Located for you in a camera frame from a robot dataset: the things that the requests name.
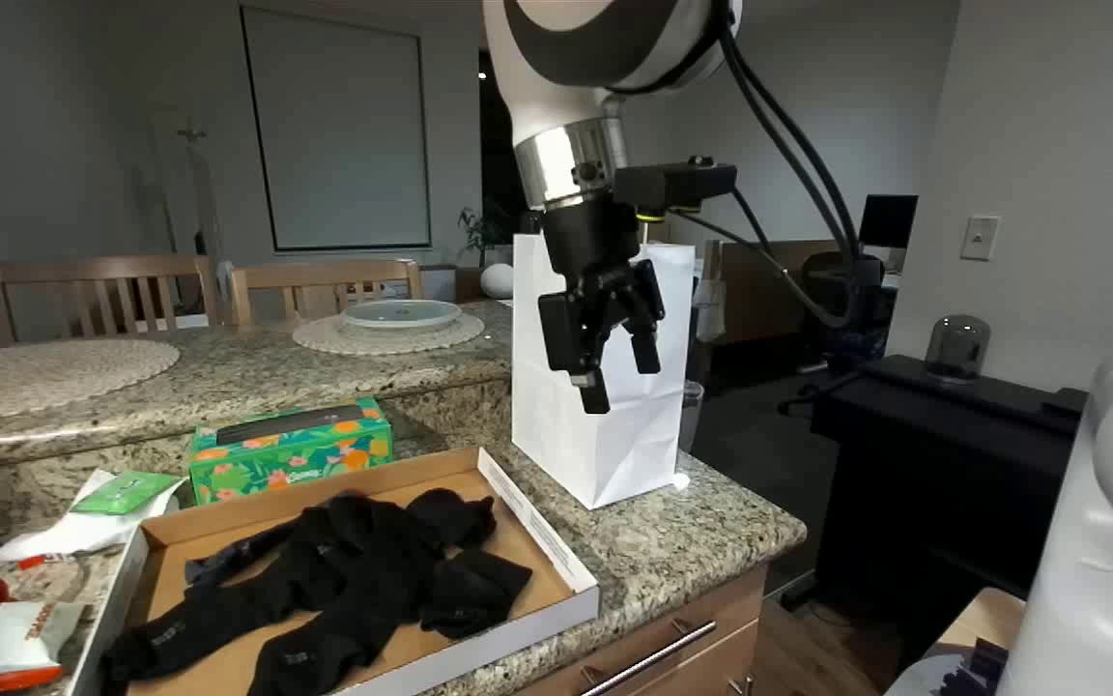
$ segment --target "wooden chair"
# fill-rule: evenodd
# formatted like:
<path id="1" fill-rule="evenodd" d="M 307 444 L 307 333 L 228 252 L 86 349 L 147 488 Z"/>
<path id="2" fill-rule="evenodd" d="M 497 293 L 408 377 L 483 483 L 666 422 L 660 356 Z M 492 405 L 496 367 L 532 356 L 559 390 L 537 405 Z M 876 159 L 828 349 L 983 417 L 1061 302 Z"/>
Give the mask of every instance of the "wooden chair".
<path id="1" fill-rule="evenodd" d="M 12 284 L 50 291 L 68 335 L 179 329 L 179 283 L 197 284 L 197 305 L 215 326 L 215 283 L 200 256 L 100 256 L 61 262 L 0 262 L 0 338 L 19 338 Z"/>
<path id="2" fill-rule="evenodd" d="M 386 284 L 419 297 L 419 268 L 408 257 L 345 257 L 345 262 L 269 262 L 232 271 L 232 315 L 249 329 L 251 291 L 278 291 L 287 320 L 340 311 L 357 297 L 379 297 Z"/>

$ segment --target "green package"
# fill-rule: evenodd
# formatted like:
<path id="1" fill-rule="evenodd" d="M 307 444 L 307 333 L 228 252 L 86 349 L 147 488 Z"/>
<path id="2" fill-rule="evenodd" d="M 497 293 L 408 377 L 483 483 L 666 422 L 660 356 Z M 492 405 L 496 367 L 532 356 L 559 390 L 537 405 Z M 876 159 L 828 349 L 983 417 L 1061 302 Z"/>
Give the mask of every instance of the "green package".
<path id="1" fill-rule="evenodd" d="M 162 474 L 162 471 L 121 471 L 116 478 L 100 483 L 86 498 L 77 498 L 68 509 L 77 509 L 77 514 L 138 514 L 147 502 L 155 502 L 174 483 L 179 483 L 179 474 Z"/>

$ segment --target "black cloth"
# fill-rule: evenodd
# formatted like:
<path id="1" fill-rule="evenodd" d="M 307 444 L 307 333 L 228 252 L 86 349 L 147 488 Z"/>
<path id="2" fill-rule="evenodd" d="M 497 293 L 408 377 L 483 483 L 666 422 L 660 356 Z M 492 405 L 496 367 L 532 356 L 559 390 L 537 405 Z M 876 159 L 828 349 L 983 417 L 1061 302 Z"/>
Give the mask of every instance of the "black cloth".
<path id="1" fill-rule="evenodd" d="M 255 627 L 321 610 L 263 645 L 251 696 L 330 692 L 346 670 L 375 661 L 402 622 L 426 613 L 426 627 L 453 636 L 504 622 L 531 569 L 479 552 L 492 530 L 492 498 L 462 502 L 443 488 L 406 509 L 337 496 L 192 560 L 187 599 L 121 632 L 103 671 L 111 683 L 171 676 Z M 273 558 L 260 577 L 225 586 L 267 552 Z"/>

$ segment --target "wooden cabinet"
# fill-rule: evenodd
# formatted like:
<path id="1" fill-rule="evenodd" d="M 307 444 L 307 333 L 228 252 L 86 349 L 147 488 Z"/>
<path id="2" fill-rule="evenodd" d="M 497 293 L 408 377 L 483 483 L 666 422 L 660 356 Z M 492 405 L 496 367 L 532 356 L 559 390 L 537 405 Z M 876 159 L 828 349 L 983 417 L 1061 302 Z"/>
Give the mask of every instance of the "wooden cabinet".
<path id="1" fill-rule="evenodd" d="M 640 622 L 524 692 L 751 692 L 766 569 Z"/>

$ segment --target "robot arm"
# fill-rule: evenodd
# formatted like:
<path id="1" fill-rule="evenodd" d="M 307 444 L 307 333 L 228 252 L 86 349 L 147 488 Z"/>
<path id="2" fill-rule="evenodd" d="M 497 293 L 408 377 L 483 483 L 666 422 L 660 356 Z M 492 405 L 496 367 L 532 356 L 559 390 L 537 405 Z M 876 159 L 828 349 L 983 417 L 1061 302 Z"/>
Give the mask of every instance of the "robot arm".
<path id="1" fill-rule="evenodd" d="M 614 326 L 632 335 L 636 372 L 660 372 L 666 302 L 632 256 L 636 213 L 670 199 L 645 197 L 728 193 L 736 180 L 712 166 L 627 173 L 614 95 L 683 86 L 739 15 L 739 0 L 483 0 L 523 190 L 569 283 L 542 297 L 550 367 L 571 373 L 589 412 L 608 412 L 598 356 Z"/>

